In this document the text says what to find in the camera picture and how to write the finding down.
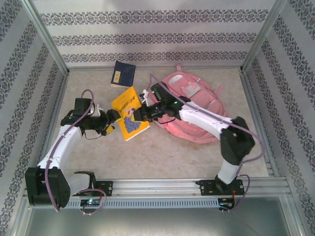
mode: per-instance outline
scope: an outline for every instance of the pink backpack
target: pink backpack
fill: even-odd
[[[208,111],[214,112],[220,116],[227,116],[227,111],[219,100],[219,95],[224,89],[223,85],[219,86],[216,92],[213,92],[211,86],[206,81],[193,74],[182,72],[181,65],[177,65],[177,70],[177,72],[167,76],[163,80],[172,93],[177,96],[188,97],[191,101]],[[149,93],[149,97],[154,102],[157,102],[152,92]],[[158,119],[157,124],[168,130],[171,135],[195,143],[206,144],[218,141],[211,133],[194,124],[178,119],[172,120],[174,120],[174,117],[163,115],[162,118]]]

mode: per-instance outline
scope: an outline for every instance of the book cover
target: book cover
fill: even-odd
[[[124,93],[112,101],[112,107],[118,111],[122,119],[118,121],[125,141],[150,127],[148,121],[135,121],[133,112],[141,107],[138,94],[134,87],[128,88]]]
[[[133,84],[135,70],[136,70],[135,65],[130,65],[127,63],[116,61],[111,81],[111,87],[113,88],[131,87]]]

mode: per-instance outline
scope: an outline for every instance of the yellow book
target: yellow book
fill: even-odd
[[[134,121],[133,112],[141,107],[141,102],[133,86],[112,101],[112,107],[122,117],[118,123],[125,141],[150,127],[148,121]]]

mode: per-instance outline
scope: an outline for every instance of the beige floor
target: beige floor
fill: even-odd
[[[174,70],[136,70],[134,86],[140,93],[149,84],[149,74],[159,79],[165,78]],[[187,70],[207,80],[216,89],[225,85],[221,95],[231,118],[242,116],[251,130],[254,130],[251,114],[236,69]],[[60,120],[73,109],[74,100],[84,89],[91,89],[95,103],[105,110],[110,109],[111,101],[125,89],[111,88],[112,71],[71,72],[67,84],[58,125],[54,138],[60,128]],[[215,177],[222,157],[220,144],[195,144],[176,137],[159,128],[155,123],[145,132],[125,142],[119,127],[109,136],[97,140],[82,138],[74,148],[66,176],[77,170],[94,171],[96,178],[205,178]],[[87,132],[89,138],[97,137],[94,131]],[[256,145],[249,156],[259,154]],[[243,167],[242,173],[251,177],[267,177],[263,159]]]

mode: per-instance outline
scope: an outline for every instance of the floral pattern wall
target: floral pattern wall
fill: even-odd
[[[315,235],[314,16],[313,1],[288,1],[247,71],[306,235]]]
[[[240,66],[275,0],[33,0],[69,68]]]
[[[0,3],[0,236],[10,235],[64,75],[18,0]]]

